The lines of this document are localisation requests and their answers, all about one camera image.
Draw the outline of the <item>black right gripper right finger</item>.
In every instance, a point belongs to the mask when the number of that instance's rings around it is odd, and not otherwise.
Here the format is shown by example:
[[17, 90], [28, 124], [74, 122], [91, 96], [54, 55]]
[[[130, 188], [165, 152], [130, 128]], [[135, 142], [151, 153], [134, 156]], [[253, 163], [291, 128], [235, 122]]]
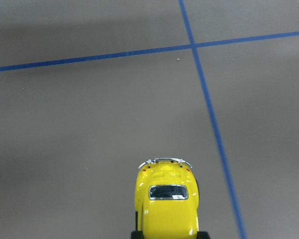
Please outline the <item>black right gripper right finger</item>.
[[210, 235], [206, 231], [199, 231], [198, 232], [198, 239], [210, 239]]

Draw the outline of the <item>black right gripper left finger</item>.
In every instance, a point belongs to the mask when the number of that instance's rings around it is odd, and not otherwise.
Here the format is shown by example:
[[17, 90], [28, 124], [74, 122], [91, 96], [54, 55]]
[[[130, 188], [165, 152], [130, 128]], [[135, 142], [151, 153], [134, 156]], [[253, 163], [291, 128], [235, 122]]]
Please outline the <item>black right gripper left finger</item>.
[[133, 231], [131, 232], [131, 239], [144, 239], [142, 231]]

